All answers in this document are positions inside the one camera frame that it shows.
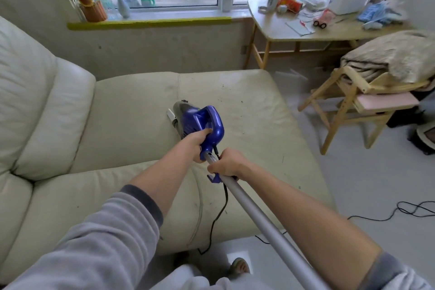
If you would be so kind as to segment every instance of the wooden table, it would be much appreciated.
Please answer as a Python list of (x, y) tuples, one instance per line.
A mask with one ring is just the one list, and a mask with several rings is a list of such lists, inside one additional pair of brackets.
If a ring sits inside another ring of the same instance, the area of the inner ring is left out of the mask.
[[(258, 12), (259, 6), (266, 6), (266, 0), (249, 0), (248, 6), (254, 20), (254, 28), (252, 29), (251, 39), (247, 47), (246, 60), (243, 69), (247, 68), (251, 52), (254, 52), (254, 57), (257, 60), (260, 69), (265, 69), (269, 57), (272, 56), (288, 56), (295, 53), (324, 53), (326, 51), (342, 51), (343, 54), (358, 46), (358, 40), (373, 39), (384, 36), (386, 34), (398, 32), (401, 30), (411, 29), (406, 24), (393, 24), (384, 27), (381, 30), (363, 30), (362, 22), (356, 21), (357, 13), (340, 15), (334, 18), (325, 29), (316, 28), (316, 32), (300, 36), (296, 31), (286, 25), (286, 22), (297, 19), (297, 15), (291, 12), (278, 14), (261, 14)], [(266, 38), (266, 48), (263, 52), (258, 51), (254, 44), (255, 33), (257, 29)], [(271, 51), (272, 42), (294, 41), (295, 49), (293, 51)], [(301, 49), (302, 42), (324, 41), (329, 42), (323, 49)], [(335, 41), (346, 41), (348, 47), (332, 48)]]

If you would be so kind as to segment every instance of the handheld vacuum cleaner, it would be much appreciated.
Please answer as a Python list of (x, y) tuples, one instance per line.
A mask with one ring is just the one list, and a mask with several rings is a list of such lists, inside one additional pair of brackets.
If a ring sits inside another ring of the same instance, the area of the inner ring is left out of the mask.
[[(203, 109), (199, 109), (188, 101), (182, 100), (176, 102), (173, 109), (173, 112), (169, 109), (167, 115), (181, 138), (205, 128), (211, 128), (213, 130), (201, 144), (200, 158), (206, 160), (209, 164), (216, 162), (217, 158), (213, 155), (213, 152), (215, 152), (218, 157), (217, 144), (224, 137), (224, 126), (215, 107), (207, 106)], [(240, 184), (237, 183), (235, 177), (215, 174), (214, 176), (208, 176), (208, 178), (212, 183), (223, 182), (224, 185), (228, 187), (230, 192), (247, 212), (248, 216), (264, 237), (267, 238), (304, 289), (330, 290), (326, 282), (313, 270), (307, 260), (299, 254), (289, 240), (281, 234), (279, 229), (243, 190)]]

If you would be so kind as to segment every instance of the hand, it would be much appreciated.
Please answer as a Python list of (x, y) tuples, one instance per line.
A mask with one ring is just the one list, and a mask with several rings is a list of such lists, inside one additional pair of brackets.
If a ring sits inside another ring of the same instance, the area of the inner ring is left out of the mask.
[(193, 132), (189, 135), (187, 135), (184, 139), (181, 140), (182, 144), (187, 144), (188, 145), (188, 149), (189, 151), (192, 152), (193, 154), (193, 160), (196, 163), (203, 163), (205, 162), (202, 161), (199, 158), (199, 154), (201, 152), (201, 146), (200, 144), (202, 144), (205, 140), (205, 137), (207, 136), (207, 134), (211, 133), (211, 128), (206, 128), (202, 131), (198, 131), (198, 132)]
[(236, 149), (226, 148), (220, 155), (220, 160), (210, 164), (207, 170), (210, 173), (219, 173), (224, 176), (237, 176), (241, 178), (241, 169), (249, 161)]

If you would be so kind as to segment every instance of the sofa backrest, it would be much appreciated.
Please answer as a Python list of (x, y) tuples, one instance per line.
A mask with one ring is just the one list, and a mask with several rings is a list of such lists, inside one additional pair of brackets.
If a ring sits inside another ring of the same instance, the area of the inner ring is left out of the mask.
[(68, 173), (94, 87), (92, 74), (0, 17), (0, 266), (25, 218), (29, 180)]

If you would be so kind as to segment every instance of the white pants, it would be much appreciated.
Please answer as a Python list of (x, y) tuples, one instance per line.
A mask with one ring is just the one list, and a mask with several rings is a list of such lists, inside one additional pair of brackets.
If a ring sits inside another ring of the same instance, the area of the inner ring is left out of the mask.
[(186, 264), (178, 267), (150, 290), (271, 290), (249, 273), (230, 278), (222, 277), (214, 286), (210, 286), (196, 266)]

